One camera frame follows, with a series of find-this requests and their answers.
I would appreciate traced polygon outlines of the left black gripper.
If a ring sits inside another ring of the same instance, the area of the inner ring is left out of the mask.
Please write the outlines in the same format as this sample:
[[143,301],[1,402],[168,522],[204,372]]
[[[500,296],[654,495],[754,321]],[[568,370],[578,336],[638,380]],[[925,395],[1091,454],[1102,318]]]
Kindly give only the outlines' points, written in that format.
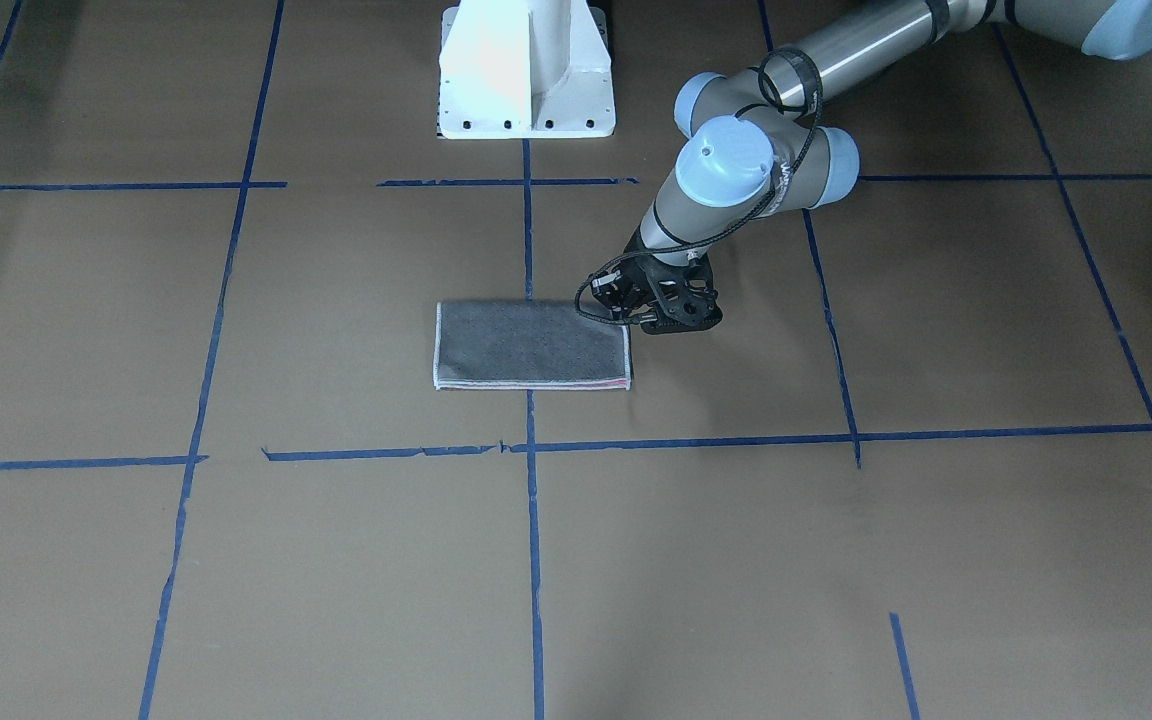
[[708,258],[679,266],[631,252],[590,274],[586,287],[607,323],[637,325],[646,334],[708,331],[723,319]]

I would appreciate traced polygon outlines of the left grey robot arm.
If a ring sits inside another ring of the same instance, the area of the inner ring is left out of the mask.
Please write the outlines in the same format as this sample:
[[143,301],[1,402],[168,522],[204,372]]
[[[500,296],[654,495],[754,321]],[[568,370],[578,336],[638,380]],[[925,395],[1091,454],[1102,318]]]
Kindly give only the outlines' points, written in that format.
[[721,323],[710,247],[755,220],[846,199],[858,182],[858,145],[824,123],[827,106],[991,23],[1114,61],[1152,51],[1152,1],[867,1],[732,76],[700,73],[673,105],[685,145],[626,250],[579,286],[577,314],[647,334]]

